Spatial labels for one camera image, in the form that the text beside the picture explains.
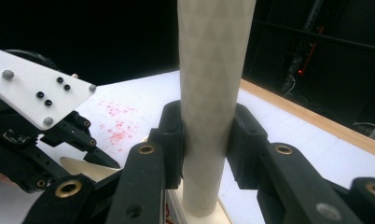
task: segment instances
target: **white table surface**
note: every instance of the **white table surface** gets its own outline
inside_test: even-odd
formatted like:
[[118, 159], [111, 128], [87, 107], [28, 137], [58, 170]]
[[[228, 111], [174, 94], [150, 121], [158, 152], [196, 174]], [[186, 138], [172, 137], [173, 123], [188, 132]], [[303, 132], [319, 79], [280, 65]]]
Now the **white table surface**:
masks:
[[[97, 88], [76, 111], [89, 119], [98, 147], [124, 165], [129, 149], [157, 128], [164, 105], [180, 99], [179, 72], [120, 82]], [[375, 156], [330, 133], [296, 118], [275, 105], [240, 90], [238, 103], [245, 105], [269, 135], [300, 149], [317, 171], [330, 181], [349, 188], [358, 176], [375, 177]], [[38, 146], [56, 161], [61, 156], [82, 159], [84, 154], [62, 144]], [[0, 182], [0, 223], [21, 223], [40, 193], [26, 194]], [[257, 193], [240, 190], [225, 164], [219, 198], [233, 223], [264, 223]]]

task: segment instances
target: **cardboard tube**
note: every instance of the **cardboard tube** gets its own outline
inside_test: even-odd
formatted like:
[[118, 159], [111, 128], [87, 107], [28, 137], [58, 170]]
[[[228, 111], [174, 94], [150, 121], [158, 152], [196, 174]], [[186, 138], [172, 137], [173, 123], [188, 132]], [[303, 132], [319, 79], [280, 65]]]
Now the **cardboard tube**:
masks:
[[183, 203], [210, 215], [217, 201], [256, 0], [178, 0]]

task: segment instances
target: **silver screw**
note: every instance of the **silver screw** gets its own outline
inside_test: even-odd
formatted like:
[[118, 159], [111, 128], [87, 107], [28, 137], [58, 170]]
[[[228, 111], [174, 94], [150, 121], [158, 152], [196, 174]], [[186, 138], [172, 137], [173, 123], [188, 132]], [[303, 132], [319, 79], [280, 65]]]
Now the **silver screw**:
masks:
[[95, 91], [97, 89], [97, 86], [96, 85], [90, 85], [89, 86], [89, 90], [90, 91]]
[[14, 73], [10, 70], [5, 70], [4, 72], [2, 72], [2, 77], [4, 79], [12, 79], [14, 77]]
[[51, 117], [47, 117], [43, 120], [43, 123], [46, 124], [46, 125], [50, 125], [53, 123], [53, 118]]
[[319, 212], [319, 214], [327, 219], [334, 221], [341, 220], [339, 210], [328, 203], [318, 203], [316, 205], [316, 210]]

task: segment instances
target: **cable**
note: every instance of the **cable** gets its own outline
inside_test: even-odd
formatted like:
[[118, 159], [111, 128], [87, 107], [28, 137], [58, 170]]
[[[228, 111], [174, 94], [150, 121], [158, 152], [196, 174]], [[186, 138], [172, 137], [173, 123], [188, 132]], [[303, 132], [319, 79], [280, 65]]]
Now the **cable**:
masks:
[[292, 79], [292, 87], [283, 95], [283, 97], [286, 97], [287, 94], [289, 94], [293, 88], [295, 88], [295, 85], [296, 85], [296, 80], [294, 77], [292, 77], [291, 75], [287, 75], [288, 77], [290, 77]]
[[375, 128], [375, 124], [368, 123], [368, 122], [356, 122], [356, 123], [353, 124], [353, 126], [356, 126], [356, 125], [370, 125], [370, 126], [373, 126]]
[[36, 52], [22, 49], [5, 49], [5, 52], [19, 56], [34, 63], [39, 63], [53, 70], [61, 71], [54, 61]]

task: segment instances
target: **white plastic plate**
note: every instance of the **white plastic plate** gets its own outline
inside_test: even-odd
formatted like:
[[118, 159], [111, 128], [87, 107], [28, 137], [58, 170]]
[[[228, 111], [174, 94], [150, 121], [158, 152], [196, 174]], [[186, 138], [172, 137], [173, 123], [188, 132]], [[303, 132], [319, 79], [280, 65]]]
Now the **white plastic plate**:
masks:
[[53, 127], [94, 91], [88, 82], [0, 50], [0, 98], [39, 130]]

